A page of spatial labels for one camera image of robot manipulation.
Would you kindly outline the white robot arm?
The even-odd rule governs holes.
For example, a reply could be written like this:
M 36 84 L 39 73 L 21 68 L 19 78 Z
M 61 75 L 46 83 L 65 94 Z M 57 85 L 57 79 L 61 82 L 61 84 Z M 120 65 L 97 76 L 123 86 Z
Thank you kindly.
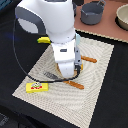
M 76 60 L 72 0 L 22 0 L 15 15 L 27 32 L 48 35 L 62 76 L 71 78 Z

